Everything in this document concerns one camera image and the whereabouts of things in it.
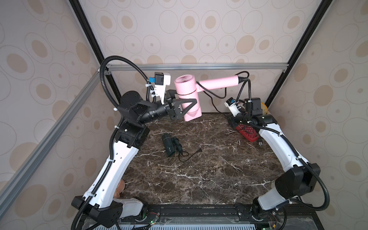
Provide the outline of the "pink hair dryer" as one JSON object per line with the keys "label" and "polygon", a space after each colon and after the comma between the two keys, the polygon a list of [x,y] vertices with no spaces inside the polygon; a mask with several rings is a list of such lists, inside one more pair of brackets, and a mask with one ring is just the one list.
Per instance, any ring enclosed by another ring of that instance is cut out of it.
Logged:
{"label": "pink hair dryer", "polygon": [[191,121],[202,116],[198,93],[207,90],[222,89],[239,85],[244,79],[240,76],[231,76],[220,79],[203,80],[196,82],[194,75],[183,75],[175,79],[174,85],[180,99],[196,99],[197,103],[184,115],[185,121]]}

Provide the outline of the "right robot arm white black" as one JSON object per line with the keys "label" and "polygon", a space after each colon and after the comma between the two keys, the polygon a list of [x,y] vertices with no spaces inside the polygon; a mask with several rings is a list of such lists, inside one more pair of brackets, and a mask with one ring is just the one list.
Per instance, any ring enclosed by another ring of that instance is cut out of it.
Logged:
{"label": "right robot arm white black", "polygon": [[[249,140],[262,137],[280,161],[284,173],[275,180],[275,185],[265,194],[255,198],[251,214],[262,220],[272,210],[289,203],[299,203],[314,211],[323,211],[330,205],[330,195],[319,174],[320,167],[304,158],[287,139],[279,123],[271,114],[264,114],[259,98],[249,96],[238,105],[239,98],[230,98],[225,106],[230,110],[230,125]],[[324,193],[324,202],[318,207],[304,203],[300,196],[312,192],[319,184]]]}

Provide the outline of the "dark green hair dryer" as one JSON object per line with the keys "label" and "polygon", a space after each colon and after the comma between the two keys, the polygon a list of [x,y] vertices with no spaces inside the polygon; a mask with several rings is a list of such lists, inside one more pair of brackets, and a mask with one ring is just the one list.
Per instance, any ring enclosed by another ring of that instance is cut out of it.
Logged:
{"label": "dark green hair dryer", "polygon": [[173,156],[176,152],[183,154],[183,147],[177,137],[172,137],[169,133],[164,133],[162,136],[165,152],[168,157]]}

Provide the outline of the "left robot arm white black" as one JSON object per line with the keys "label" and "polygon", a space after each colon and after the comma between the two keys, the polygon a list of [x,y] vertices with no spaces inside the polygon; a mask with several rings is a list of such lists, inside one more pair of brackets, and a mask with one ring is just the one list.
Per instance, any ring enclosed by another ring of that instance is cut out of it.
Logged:
{"label": "left robot arm white black", "polygon": [[[122,61],[133,67],[144,79],[147,87],[146,99],[142,99],[136,91],[128,91],[117,102],[107,89],[105,76],[108,73],[107,64],[113,60]],[[184,75],[175,80],[175,90],[166,90],[165,74],[157,72],[154,78],[147,75],[132,61],[121,56],[109,56],[100,66],[100,82],[102,88],[121,114],[121,119],[115,127],[109,141],[109,156],[91,187],[83,196],[76,196],[72,206],[77,214],[71,224],[71,229],[77,229],[82,215],[87,215],[95,221],[94,229],[99,226],[107,228],[118,224],[125,217],[142,217],[144,204],[142,201],[115,198],[114,195],[127,167],[137,155],[147,139],[150,129],[147,123],[161,117],[173,119],[188,119],[189,112],[197,106],[198,99],[189,98],[185,90],[196,81],[192,75]]]}

